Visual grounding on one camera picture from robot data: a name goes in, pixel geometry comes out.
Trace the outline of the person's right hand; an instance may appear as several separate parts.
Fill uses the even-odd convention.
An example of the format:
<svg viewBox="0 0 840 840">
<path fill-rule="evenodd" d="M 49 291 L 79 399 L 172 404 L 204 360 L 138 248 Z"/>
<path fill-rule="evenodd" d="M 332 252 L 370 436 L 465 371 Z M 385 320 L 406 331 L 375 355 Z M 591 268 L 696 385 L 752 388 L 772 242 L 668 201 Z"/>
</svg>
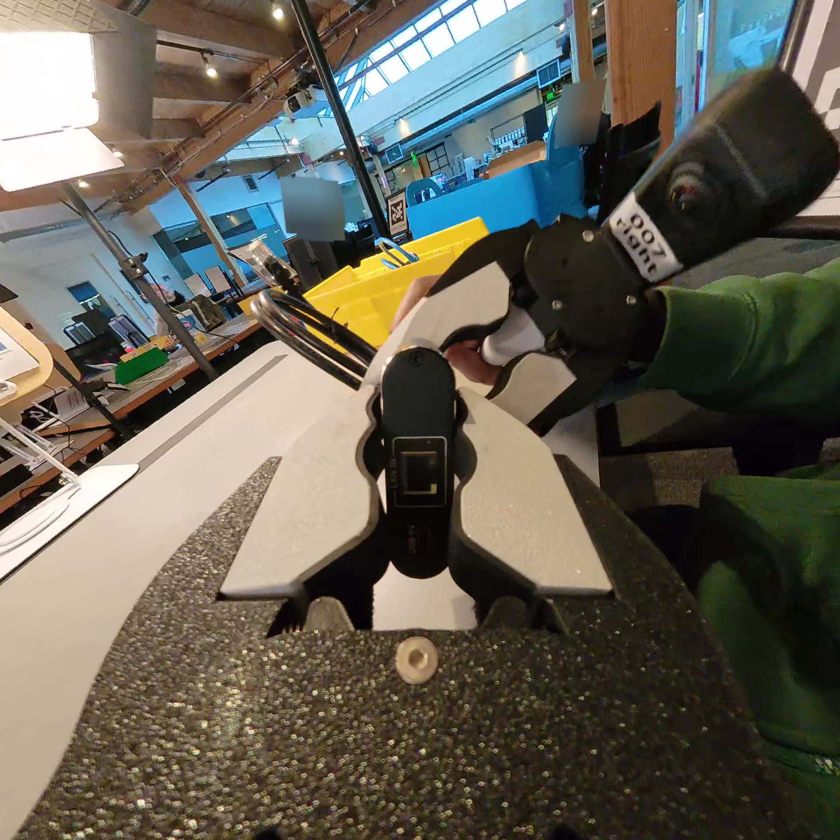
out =
<svg viewBox="0 0 840 840">
<path fill-rule="evenodd" d="M 408 314 L 414 310 L 421 300 L 425 299 L 430 289 L 434 287 L 439 275 L 420 276 L 411 281 L 406 293 L 395 311 L 390 333 L 396 331 Z M 480 385 L 493 386 L 502 371 L 502 367 L 489 364 L 481 355 L 480 342 L 465 340 L 448 347 L 445 356 L 450 365 L 465 376 L 469 381 Z"/>
</svg>

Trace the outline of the yellow plastic bin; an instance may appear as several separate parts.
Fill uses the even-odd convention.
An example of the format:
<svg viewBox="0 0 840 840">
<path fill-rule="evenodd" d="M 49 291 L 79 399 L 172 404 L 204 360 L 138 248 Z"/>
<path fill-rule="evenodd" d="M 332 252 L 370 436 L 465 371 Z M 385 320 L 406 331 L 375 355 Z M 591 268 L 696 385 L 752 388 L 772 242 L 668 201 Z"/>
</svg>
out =
<svg viewBox="0 0 840 840">
<path fill-rule="evenodd" d="M 476 217 L 403 246 L 387 246 L 363 259 L 358 268 L 339 269 L 306 291 L 304 298 L 379 348 L 411 281 L 443 274 L 469 245 L 487 235 L 486 224 Z"/>
</svg>

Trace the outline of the wooden work table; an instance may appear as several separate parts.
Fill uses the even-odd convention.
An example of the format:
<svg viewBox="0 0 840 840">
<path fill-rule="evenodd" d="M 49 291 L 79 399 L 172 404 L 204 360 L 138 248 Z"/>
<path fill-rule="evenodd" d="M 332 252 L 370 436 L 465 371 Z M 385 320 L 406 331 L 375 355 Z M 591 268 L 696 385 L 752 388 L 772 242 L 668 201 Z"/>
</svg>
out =
<svg viewBox="0 0 840 840">
<path fill-rule="evenodd" d="M 205 357 L 217 374 L 229 371 L 238 362 L 269 341 L 268 332 L 256 320 L 242 315 L 224 325 L 218 336 L 202 346 Z M 174 352 L 163 366 L 143 375 L 122 390 L 107 388 L 104 409 L 116 420 L 113 425 L 92 407 L 67 421 L 59 418 L 38 433 L 57 446 L 56 457 L 65 466 L 87 469 L 97 466 L 104 456 L 163 417 L 188 397 L 202 390 L 209 380 L 184 350 Z M 24 466 L 18 458 L 2 462 L 2 522 L 11 518 L 9 510 L 19 504 L 34 506 L 58 487 L 58 471 L 46 462 Z"/>
</svg>

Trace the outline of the instruction sheet on stand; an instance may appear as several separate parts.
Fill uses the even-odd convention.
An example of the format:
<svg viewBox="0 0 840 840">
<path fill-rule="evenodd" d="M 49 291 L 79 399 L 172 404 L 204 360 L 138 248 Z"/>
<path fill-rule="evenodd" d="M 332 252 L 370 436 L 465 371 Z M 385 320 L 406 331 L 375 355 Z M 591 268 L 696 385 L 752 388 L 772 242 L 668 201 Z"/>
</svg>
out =
<svg viewBox="0 0 840 840">
<path fill-rule="evenodd" d="M 34 433 L 13 425 L 17 404 L 47 383 L 55 364 L 46 345 L 5 310 L 1 311 L 1 344 L 2 446 L 15 440 L 58 469 L 66 482 L 47 500 L 2 530 L 1 579 L 5 580 L 127 484 L 140 466 L 105 465 L 78 476 L 37 443 Z"/>
</svg>

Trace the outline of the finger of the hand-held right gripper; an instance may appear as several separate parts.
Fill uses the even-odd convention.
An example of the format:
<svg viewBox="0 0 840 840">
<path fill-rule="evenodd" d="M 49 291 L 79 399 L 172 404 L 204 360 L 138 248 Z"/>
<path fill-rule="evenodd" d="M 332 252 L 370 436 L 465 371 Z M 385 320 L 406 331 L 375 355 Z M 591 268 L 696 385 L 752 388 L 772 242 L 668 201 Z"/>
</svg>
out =
<svg viewBox="0 0 840 840">
<path fill-rule="evenodd" d="M 377 351 L 365 373 L 367 385 L 381 383 L 386 363 L 400 350 L 419 344 L 445 352 L 465 340 L 480 342 L 471 337 L 472 329 L 488 328 L 508 315 L 510 280 L 496 261 L 442 290 L 433 288 Z"/>
<path fill-rule="evenodd" d="M 561 356 L 523 353 L 502 367 L 489 391 L 489 402 L 535 434 L 547 434 L 559 421 L 551 405 L 575 382 Z"/>
</svg>

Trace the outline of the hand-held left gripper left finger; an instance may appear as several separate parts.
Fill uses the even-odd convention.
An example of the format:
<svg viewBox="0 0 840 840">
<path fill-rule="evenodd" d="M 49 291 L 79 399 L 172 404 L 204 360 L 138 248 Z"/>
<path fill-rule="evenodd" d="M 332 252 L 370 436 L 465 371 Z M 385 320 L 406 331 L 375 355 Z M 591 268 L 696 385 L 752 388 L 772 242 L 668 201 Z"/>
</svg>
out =
<svg viewBox="0 0 840 840">
<path fill-rule="evenodd" d="M 375 585 L 388 560 L 378 546 L 382 499 L 365 465 L 376 429 L 375 392 L 353 392 L 280 458 L 220 595 L 229 600 L 297 596 L 325 570 Z"/>
</svg>

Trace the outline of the bright ceiling light panel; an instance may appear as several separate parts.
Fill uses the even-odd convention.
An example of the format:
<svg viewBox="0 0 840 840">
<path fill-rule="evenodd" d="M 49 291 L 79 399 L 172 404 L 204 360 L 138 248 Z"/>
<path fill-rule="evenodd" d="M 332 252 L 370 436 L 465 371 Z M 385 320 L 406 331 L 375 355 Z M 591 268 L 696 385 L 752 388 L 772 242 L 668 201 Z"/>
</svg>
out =
<svg viewBox="0 0 840 840">
<path fill-rule="evenodd" d="M 93 133 L 100 102 L 93 37 L 1 35 L 1 186 L 8 193 L 123 168 Z"/>
</svg>

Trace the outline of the blue plastic bins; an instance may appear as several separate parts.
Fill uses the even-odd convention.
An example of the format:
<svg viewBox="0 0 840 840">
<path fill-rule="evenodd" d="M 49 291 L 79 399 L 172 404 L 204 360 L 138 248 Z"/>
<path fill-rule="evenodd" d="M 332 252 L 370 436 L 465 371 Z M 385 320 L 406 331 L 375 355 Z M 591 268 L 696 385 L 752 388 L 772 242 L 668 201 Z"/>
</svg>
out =
<svg viewBox="0 0 840 840">
<path fill-rule="evenodd" d="M 545 228 L 561 215 L 586 215 L 583 153 L 578 146 L 552 149 L 544 161 L 521 165 L 407 209 L 415 238 L 476 217 L 495 233 L 529 221 Z"/>
</svg>

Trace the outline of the black ethernet adapter hub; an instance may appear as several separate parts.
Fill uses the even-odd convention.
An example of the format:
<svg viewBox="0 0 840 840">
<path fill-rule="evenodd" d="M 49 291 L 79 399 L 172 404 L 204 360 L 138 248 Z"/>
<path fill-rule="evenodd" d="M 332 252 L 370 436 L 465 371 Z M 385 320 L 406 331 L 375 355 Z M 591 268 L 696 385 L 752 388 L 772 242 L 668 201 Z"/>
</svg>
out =
<svg viewBox="0 0 840 840">
<path fill-rule="evenodd" d="M 381 380 L 385 534 L 391 562 L 415 580 L 441 574 L 455 493 L 455 375 L 435 350 L 394 355 Z"/>
</svg>

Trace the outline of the green box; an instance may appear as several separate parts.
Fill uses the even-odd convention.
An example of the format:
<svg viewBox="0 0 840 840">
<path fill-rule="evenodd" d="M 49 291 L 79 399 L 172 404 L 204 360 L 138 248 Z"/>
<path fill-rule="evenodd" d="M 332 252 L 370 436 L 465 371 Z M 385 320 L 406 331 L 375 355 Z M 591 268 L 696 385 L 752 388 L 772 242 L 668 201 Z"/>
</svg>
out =
<svg viewBox="0 0 840 840">
<path fill-rule="evenodd" d="M 113 370 L 114 382 L 119 385 L 128 385 L 158 370 L 168 361 L 168 354 L 156 346 L 141 353 L 125 355 Z"/>
</svg>

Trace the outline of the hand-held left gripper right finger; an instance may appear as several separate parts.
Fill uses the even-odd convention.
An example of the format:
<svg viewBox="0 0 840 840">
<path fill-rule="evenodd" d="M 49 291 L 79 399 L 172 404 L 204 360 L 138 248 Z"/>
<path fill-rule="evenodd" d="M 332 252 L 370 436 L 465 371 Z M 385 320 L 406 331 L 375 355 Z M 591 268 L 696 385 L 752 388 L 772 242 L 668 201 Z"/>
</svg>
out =
<svg viewBox="0 0 840 840">
<path fill-rule="evenodd" d="M 464 454 L 452 510 L 452 576 L 475 601 L 499 593 L 602 596 L 613 584 L 550 448 L 483 395 L 459 389 Z"/>
</svg>

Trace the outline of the black metal pole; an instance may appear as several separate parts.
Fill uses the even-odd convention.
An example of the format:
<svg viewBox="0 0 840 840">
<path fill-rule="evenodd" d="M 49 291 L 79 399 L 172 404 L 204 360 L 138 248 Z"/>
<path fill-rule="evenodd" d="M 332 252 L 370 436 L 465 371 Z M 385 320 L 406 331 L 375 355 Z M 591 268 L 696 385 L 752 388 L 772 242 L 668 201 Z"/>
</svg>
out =
<svg viewBox="0 0 840 840">
<path fill-rule="evenodd" d="M 154 291 L 147 281 L 149 272 L 145 265 L 145 258 L 141 255 L 132 255 L 105 227 L 100 218 L 85 203 L 76 187 L 69 183 L 62 184 L 62 191 L 66 195 L 70 205 L 77 211 L 83 220 L 91 227 L 96 236 L 108 248 L 108 251 L 118 261 L 119 268 L 126 280 L 134 284 L 141 295 L 150 303 L 157 314 L 163 319 L 166 326 L 171 330 L 178 342 L 189 353 L 197 363 L 206 378 L 213 382 L 217 378 L 217 372 L 204 353 L 198 348 L 190 332 L 183 326 L 180 319 L 169 308 L 161 295 Z"/>
<path fill-rule="evenodd" d="M 343 105 L 339 88 L 334 79 L 333 71 L 328 62 L 326 52 L 309 12 L 306 1 L 291 1 L 291 6 L 296 16 L 302 37 L 308 48 L 310 58 L 320 79 L 322 89 L 329 103 L 332 115 L 337 123 L 339 132 L 344 142 L 345 155 L 355 174 L 356 180 L 364 196 L 366 206 L 371 213 L 371 222 L 375 236 L 386 238 L 390 234 L 390 228 L 383 212 L 380 197 L 375 190 L 371 174 L 367 171 L 362 152 L 360 150 L 356 135 L 353 132 L 348 113 Z"/>
</svg>

